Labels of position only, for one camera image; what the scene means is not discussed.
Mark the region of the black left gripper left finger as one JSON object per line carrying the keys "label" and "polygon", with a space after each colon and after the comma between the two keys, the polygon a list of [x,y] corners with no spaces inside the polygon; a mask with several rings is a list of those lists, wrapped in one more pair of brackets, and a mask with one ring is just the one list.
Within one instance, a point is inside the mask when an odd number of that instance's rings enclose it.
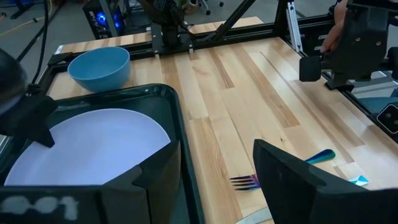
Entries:
{"label": "black left gripper left finger", "polygon": [[103,185],[1,188],[1,223],[168,223],[181,147],[172,141]]}

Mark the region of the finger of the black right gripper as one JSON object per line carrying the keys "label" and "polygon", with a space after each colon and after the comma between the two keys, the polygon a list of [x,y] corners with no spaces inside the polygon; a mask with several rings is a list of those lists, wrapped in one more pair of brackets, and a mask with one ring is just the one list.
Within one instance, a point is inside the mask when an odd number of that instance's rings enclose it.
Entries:
{"label": "finger of the black right gripper", "polygon": [[57,102],[49,96],[24,96],[1,115],[1,134],[52,147],[55,142],[47,118],[57,108]]}

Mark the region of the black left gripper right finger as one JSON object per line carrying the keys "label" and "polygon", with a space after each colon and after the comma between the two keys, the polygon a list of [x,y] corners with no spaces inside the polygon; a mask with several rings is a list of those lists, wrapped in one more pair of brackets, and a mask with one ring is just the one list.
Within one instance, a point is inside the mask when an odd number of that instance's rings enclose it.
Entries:
{"label": "black left gripper right finger", "polygon": [[262,139],[253,161],[275,223],[397,223],[397,189],[365,189]]}

